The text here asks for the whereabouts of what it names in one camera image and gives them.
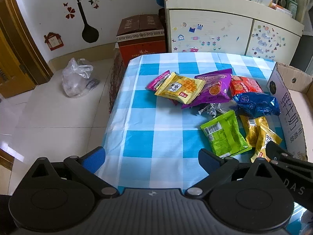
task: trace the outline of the green snack package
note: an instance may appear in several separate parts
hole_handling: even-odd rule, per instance
[[[214,154],[219,157],[233,156],[252,149],[239,132],[233,110],[201,125],[201,129],[208,137]]]

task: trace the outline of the blue and white tablecloth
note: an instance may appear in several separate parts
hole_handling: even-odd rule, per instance
[[[166,70],[193,78],[226,68],[232,68],[234,75],[256,79],[267,92],[274,62],[208,52],[151,54],[131,60],[104,135],[106,160],[96,175],[120,191],[124,187],[185,190],[206,177],[198,151],[211,147],[200,125],[212,117],[199,115],[198,108],[175,107],[145,87]],[[267,121],[284,139],[278,117],[267,116]],[[240,119],[238,123],[245,137]],[[281,146],[286,149],[284,140]],[[249,161],[252,155],[248,151],[237,158]]]

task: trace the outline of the black vase decal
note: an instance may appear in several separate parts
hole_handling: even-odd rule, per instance
[[[86,19],[86,16],[85,16],[85,13],[84,13],[84,10],[80,1],[81,0],[77,0],[77,5],[79,8],[79,12],[81,14],[81,18],[83,19],[83,22],[84,22],[84,29],[83,29],[81,36],[83,40],[88,43],[96,42],[99,39],[99,32],[94,27],[88,25],[87,19]]]
[[[87,19],[85,17],[85,13],[84,13],[84,10],[83,10],[81,3],[79,2],[77,4],[78,4],[79,12],[81,14],[81,17],[82,17],[84,25],[85,25],[81,36],[84,39],[84,41],[86,41],[88,43],[96,42],[99,38],[99,32],[94,27],[88,25]]]

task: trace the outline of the yellow snack package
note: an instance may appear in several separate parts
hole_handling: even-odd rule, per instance
[[[179,76],[172,72],[162,85],[158,87],[155,95],[189,104],[201,92],[204,84],[204,80]]]
[[[271,129],[260,125],[260,132],[258,141],[256,142],[255,154],[251,157],[251,162],[254,162],[256,158],[262,157],[269,161],[269,158],[266,156],[266,145],[268,142],[273,141],[276,144],[280,144],[282,139]]]
[[[252,118],[240,115],[240,119],[246,132],[246,141],[251,145],[251,147],[255,147],[259,137],[260,125],[263,125],[266,128],[269,127],[266,118]]]

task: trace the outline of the orange package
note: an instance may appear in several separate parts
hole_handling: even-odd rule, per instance
[[[236,75],[233,75],[230,81],[230,91],[232,96],[248,92],[263,93],[256,80]]]

